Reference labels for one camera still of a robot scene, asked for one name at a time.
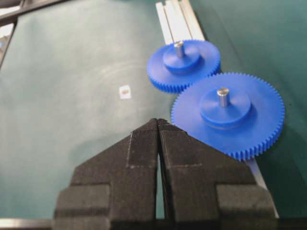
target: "blue gear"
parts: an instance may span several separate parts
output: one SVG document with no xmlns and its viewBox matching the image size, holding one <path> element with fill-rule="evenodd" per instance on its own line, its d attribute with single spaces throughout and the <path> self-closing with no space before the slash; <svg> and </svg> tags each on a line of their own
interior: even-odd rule
<svg viewBox="0 0 307 230">
<path fill-rule="evenodd" d="M 147 63 L 151 83 L 161 91 L 180 93 L 191 84 L 220 70 L 220 53 L 210 42 L 184 41 L 185 56 L 178 58 L 174 43 L 156 51 Z"/>
<path fill-rule="evenodd" d="M 229 89 L 230 105 L 220 107 L 217 90 Z M 202 79 L 174 102 L 171 121 L 192 137 L 241 161 L 266 151 L 283 128 L 279 93 L 262 79 L 239 73 Z"/>
</svg>

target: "small white label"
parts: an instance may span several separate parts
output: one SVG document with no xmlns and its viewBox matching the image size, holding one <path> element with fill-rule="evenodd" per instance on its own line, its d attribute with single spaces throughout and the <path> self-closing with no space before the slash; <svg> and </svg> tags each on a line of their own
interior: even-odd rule
<svg viewBox="0 0 307 230">
<path fill-rule="evenodd" d="M 120 99 L 131 99 L 131 89 L 129 85 L 123 85 L 119 88 Z"/>
</svg>

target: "metal frame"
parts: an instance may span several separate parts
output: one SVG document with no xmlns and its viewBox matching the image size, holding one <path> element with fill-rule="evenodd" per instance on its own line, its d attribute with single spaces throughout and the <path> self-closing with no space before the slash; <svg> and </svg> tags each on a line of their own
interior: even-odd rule
<svg viewBox="0 0 307 230">
<path fill-rule="evenodd" d="M 11 23 L 16 23 L 19 16 L 24 15 L 26 13 L 30 13 L 32 11 L 39 10 L 44 7 L 52 6 L 58 3 L 62 3 L 70 0 L 46 0 L 39 3 L 33 3 L 29 6 L 22 7 L 21 9 L 14 11 L 12 13 L 7 13 L 5 15 L 0 16 L 0 26 L 4 26 Z"/>
</svg>

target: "green table surface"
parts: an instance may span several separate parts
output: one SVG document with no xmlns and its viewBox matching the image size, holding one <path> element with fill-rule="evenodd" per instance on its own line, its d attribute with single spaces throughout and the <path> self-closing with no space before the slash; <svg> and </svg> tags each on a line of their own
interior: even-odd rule
<svg viewBox="0 0 307 230">
<path fill-rule="evenodd" d="M 51 218 L 75 166 L 152 117 L 169 120 L 176 95 L 146 76 L 164 45 L 154 4 L 72 0 L 19 18 L 0 71 L 0 217 Z M 223 71 L 261 77 L 283 97 L 283 132 L 257 162 L 279 215 L 307 216 L 307 2 L 191 4 Z M 126 84 L 132 98 L 121 100 Z"/>
</svg>

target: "metal shaft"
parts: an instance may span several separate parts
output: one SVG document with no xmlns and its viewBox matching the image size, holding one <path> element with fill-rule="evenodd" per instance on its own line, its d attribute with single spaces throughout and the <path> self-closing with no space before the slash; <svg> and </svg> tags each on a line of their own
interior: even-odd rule
<svg viewBox="0 0 307 230">
<path fill-rule="evenodd" d="M 175 42 L 174 47 L 176 49 L 176 53 L 177 53 L 178 58 L 182 58 L 182 57 L 185 56 L 183 41 Z"/>
<path fill-rule="evenodd" d="M 219 97 L 219 105 L 223 108 L 226 108 L 230 104 L 229 89 L 228 88 L 220 88 L 217 91 L 217 95 Z"/>
</svg>

